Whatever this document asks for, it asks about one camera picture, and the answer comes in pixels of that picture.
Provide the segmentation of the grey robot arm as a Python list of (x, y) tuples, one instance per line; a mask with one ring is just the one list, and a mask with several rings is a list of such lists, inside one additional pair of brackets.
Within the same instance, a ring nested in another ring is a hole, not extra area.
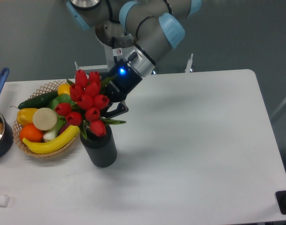
[(156, 64), (183, 40), (180, 18), (200, 10), (199, 0), (69, 0), (66, 7), (83, 30), (94, 28), (104, 46), (109, 79), (105, 95), (117, 108), (101, 115), (113, 118), (128, 111), (126, 96), (152, 74)]

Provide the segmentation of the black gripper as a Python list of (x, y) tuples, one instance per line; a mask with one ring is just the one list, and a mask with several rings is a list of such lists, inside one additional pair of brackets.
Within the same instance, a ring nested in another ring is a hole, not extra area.
[[(104, 95), (108, 97), (110, 103), (102, 109), (102, 117), (112, 119), (129, 111), (125, 103), (127, 95), (142, 81), (142, 77), (127, 64), (127, 61), (120, 59), (117, 64), (105, 75)], [(116, 109), (109, 111), (113, 103), (119, 102)]]

